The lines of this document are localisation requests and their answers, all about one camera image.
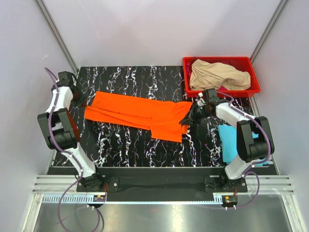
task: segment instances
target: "white wall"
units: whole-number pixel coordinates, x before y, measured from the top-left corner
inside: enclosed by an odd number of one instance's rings
[[[50,154],[37,122],[52,98],[44,66],[70,68],[33,0],[0,6],[0,227],[17,232]]]
[[[257,95],[268,117],[282,174],[290,176],[309,229],[309,1],[290,1],[270,34],[254,68]]]
[[[251,56],[280,0],[45,0],[78,66]]]

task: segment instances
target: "black marble board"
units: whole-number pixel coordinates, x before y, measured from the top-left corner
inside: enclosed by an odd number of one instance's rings
[[[191,101],[184,92],[182,66],[82,67],[78,75],[83,93],[91,104],[96,91],[124,94],[160,101]],[[234,105],[253,114],[248,98],[236,98]],[[191,126],[183,142],[151,138],[149,130],[84,119],[84,108],[70,113],[81,133],[81,146],[98,167],[205,167],[223,166],[218,125],[209,117]],[[72,164],[57,154],[52,166]]]

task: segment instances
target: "red plastic bin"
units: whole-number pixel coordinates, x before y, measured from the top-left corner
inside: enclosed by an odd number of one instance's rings
[[[220,90],[222,93],[231,95],[232,97],[252,97],[255,93],[261,91],[260,85],[256,79],[251,61],[248,57],[184,57],[183,58],[183,72],[184,72],[184,85],[185,91],[189,98],[195,98],[201,90],[191,90],[190,88],[190,77],[187,73],[186,65],[191,68],[191,61],[194,59],[200,59],[208,63],[222,62],[234,66],[237,70],[248,72],[251,77],[251,87],[247,90]]]

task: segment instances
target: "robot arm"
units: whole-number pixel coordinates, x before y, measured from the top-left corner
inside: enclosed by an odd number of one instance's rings
[[[38,115],[38,122],[42,130],[44,139],[50,149],[56,149],[62,155],[68,158],[81,176],[83,177],[80,183],[86,189],[100,189],[103,185],[102,175],[99,173],[98,168],[95,166],[82,149],[80,145],[80,134],[78,128],[69,113],[71,104],[75,106],[82,106],[85,102],[80,88],[74,84],[70,72],[60,72],[59,81],[57,82],[58,91],[55,86],[52,88],[53,99],[45,113]],[[53,140],[48,127],[48,117],[54,106],[55,99],[58,99],[55,109],[52,114],[52,132],[56,143],[62,150],[58,150]]]
[[[259,128],[239,111],[233,110],[226,100],[219,99],[214,88],[199,93],[189,113],[180,121],[180,124],[200,124],[202,118],[209,116],[216,116],[223,119],[237,129],[238,155],[225,167],[224,176],[227,177],[227,179],[237,180],[242,178],[242,174],[250,168],[252,163],[260,161],[260,159],[264,159],[267,156],[268,146]],[[260,124],[267,134],[270,142],[271,154],[273,154],[274,144],[267,118],[263,116],[251,117]],[[258,134],[258,138],[253,138],[253,132]]]

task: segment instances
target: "orange pants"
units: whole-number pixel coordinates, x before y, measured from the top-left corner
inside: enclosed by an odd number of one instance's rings
[[[189,112],[192,103],[157,101],[97,91],[85,110],[85,119],[108,122],[151,131],[152,138],[182,141],[188,126],[179,121]]]

